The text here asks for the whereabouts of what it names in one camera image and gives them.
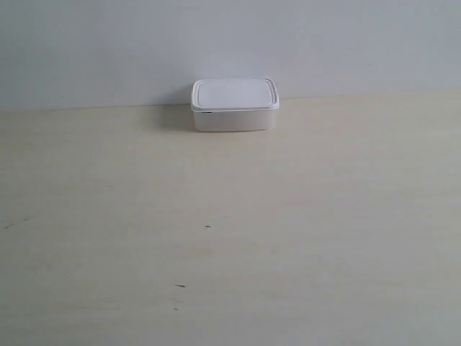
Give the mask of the white lidded plastic container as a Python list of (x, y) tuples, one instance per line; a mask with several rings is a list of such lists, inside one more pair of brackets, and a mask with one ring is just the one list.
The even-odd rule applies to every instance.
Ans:
[(199, 131), (246, 132), (273, 128), (280, 99), (270, 79), (202, 79), (192, 86), (190, 105)]

